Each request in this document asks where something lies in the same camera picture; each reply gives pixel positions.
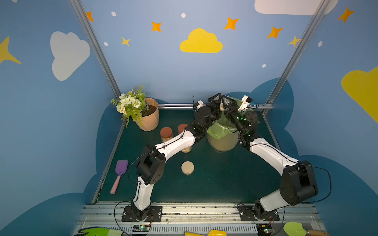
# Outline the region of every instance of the yellow cloud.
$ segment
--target yellow cloud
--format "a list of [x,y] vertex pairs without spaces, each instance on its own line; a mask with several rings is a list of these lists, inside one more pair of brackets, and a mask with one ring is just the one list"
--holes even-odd
[[220,52],[222,48],[223,44],[217,40],[215,34],[200,28],[193,30],[188,40],[180,44],[180,50],[183,52],[215,53]]
[[378,122],[378,67],[370,72],[351,71],[346,74],[341,86],[376,122]]

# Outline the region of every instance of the trash can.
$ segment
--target trash can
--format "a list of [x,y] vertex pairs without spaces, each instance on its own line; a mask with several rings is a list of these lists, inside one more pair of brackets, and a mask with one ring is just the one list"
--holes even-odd
[[[239,106],[242,104],[239,99],[233,97],[232,99],[236,100]],[[207,131],[208,142],[210,146],[217,151],[229,151],[233,149],[239,142],[237,138],[238,134],[238,130],[232,122],[226,118],[223,111],[221,118],[215,121]]]

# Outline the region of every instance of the soil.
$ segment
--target soil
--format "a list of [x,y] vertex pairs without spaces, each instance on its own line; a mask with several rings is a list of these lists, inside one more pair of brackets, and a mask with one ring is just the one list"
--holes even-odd
[[148,111],[142,112],[142,116],[149,116],[156,111],[157,107],[150,105]]

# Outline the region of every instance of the orange flower pot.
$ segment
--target orange flower pot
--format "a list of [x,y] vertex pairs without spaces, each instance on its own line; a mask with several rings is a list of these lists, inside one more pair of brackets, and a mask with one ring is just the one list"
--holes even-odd
[[139,122],[136,122],[136,124],[141,130],[151,131],[159,125],[159,106],[158,102],[152,98],[145,98],[145,100],[148,101],[150,105],[155,106],[156,111],[149,116],[144,116],[142,118],[142,125],[140,125]]

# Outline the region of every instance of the white cloud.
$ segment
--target white cloud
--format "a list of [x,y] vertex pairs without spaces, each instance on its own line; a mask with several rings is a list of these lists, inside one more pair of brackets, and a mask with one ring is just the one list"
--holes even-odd
[[[256,0],[255,10],[262,14],[313,15],[321,0]],[[325,13],[336,6],[338,0],[331,0]]]
[[50,39],[51,51],[55,57],[53,61],[54,76],[66,80],[72,73],[87,60],[91,53],[89,44],[80,40],[76,34],[56,31]]

